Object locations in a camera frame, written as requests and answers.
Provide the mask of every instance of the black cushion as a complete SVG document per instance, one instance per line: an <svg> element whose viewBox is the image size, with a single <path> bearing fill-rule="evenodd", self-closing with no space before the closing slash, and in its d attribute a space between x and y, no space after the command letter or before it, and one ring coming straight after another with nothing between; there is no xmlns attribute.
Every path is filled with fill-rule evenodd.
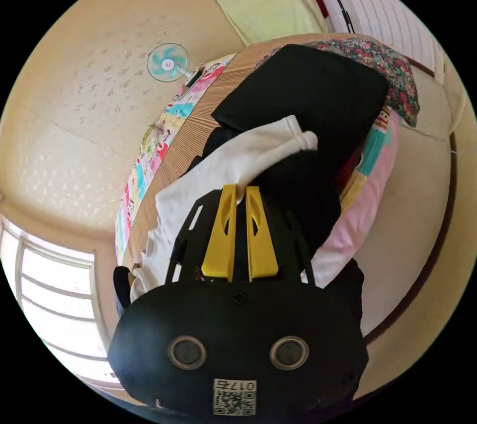
<svg viewBox="0 0 477 424"><path fill-rule="evenodd" d="M325 168L336 173L380 113L388 82L343 56L286 45L243 80L215 109L223 126L244 132L294 114L318 137Z"/></svg>

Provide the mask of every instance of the window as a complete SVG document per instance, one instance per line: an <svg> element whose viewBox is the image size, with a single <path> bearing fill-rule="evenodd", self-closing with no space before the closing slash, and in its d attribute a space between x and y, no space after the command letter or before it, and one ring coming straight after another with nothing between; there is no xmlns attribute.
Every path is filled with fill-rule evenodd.
<svg viewBox="0 0 477 424"><path fill-rule="evenodd" d="M27 320L58 361L86 381L117 385L91 285L94 255L45 242L0 217L0 259Z"/></svg>

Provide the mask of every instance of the yellow bracket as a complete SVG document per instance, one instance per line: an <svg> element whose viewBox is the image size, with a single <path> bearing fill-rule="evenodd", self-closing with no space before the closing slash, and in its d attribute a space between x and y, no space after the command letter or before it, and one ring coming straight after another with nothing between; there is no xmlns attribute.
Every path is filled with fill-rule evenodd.
<svg viewBox="0 0 477 424"><path fill-rule="evenodd" d="M237 184L224 185L209 244L202 264L202 273L210 278L232 281L235 259L237 221Z"/></svg>
<svg viewBox="0 0 477 424"><path fill-rule="evenodd" d="M278 273L278 263L259 188L247 187L245 200L249 279L253 281L256 278L273 277Z"/></svg>

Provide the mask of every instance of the white towel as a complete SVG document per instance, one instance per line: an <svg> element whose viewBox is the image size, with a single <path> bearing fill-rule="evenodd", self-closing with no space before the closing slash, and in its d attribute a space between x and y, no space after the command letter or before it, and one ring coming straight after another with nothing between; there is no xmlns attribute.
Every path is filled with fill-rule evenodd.
<svg viewBox="0 0 477 424"><path fill-rule="evenodd" d="M164 284L174 241L195 201L211 190L238 184L245 187L269 167L302 150L316 150L318 140L302 132L295 116L251 129L226 142L194 169L156 195L158 225L149 231L143 265L133 270L131 303Z"/></svg>

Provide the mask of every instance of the qr code label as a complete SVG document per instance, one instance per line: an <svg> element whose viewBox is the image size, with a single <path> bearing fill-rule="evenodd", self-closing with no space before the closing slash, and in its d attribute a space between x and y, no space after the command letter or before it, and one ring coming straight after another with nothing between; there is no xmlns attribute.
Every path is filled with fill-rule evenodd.
<svg viewBox="0 0 477 424"><path fill-rule="evenodd" d="M214 379L214 414L254 416L257 382Z"/></svg>

